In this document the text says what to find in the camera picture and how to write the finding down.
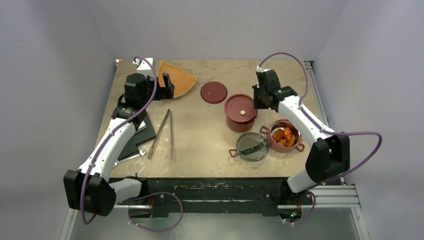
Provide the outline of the glass lid with red clasp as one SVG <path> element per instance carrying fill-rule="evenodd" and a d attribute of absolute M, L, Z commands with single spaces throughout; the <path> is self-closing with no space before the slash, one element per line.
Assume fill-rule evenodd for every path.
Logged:
<path fill-rule="evenodd" d="M 269 141 L 261 134 L 246 132 L 237 139 L 235 148 L 228 152 L 232 158 L 240 157 L 248 162 L 259 162 L 268 155 L 269 148 Z"/>

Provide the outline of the dark red steel lunch pot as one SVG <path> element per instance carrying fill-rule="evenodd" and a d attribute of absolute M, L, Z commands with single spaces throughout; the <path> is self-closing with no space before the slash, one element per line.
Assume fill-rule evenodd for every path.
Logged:
<path fill-rule="evenodd" d="M 248 120 L 248 121 L 243 121 L 243 122 L 238 122 L 235 120 L 232 120 L 231 118 L 229 118 L 228 116 L 226 117 L 226 124 L 227 126 L 234 132 L 237 133 L 244 133 L 247 132 L 249 130 L 251 130 L 257 120 L 257 116 L 255 116 L 254 118 Z"/>

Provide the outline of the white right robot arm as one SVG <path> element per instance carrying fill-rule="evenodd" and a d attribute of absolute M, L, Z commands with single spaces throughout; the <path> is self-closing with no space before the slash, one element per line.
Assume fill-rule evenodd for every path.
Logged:
<path fill-rule="evenodd" d="M 300 198 L 301 192 L 350 169 L 350 139 L 336 136 L 304 104 L 290 87 L 282 87 L 274 70 L 258 69 L 258 83 L 253 88 L 256 109 L 272 109 L 301 133 L 310 152 L 304 168 L 283 184 L 280 196 L 288 204 Z"/>

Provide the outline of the orange fried chicken wing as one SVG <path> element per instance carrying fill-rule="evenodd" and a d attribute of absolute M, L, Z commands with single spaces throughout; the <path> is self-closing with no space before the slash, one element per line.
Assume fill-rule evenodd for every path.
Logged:
<path fill-rule="evenodd" d="M 289 127 L 279 128 L 272 134 L 273 140 L 283 147 L 292 147 L 295 145 L 296 137 Z"/>

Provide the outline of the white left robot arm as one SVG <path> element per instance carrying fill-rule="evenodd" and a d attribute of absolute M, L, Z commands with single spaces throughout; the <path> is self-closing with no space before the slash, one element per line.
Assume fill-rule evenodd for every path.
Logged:
<path fill-rule="evenodd" d="M 174 98 L 175 85 L 163 73 L 164 86 L 157 77 L 132 73 L 126 77 L 124 93 L 118 98 L 107 130 L 88 159 L 76 170 L 68 170 L 63 183 L 68 206 L 83 213 L 107 216 L 116 204 L 131 199 L 146 203 L 149 191 L 133 177 L 109 183 L 112 169 L 127 142 L 133 137 L 152 101 Z"/>

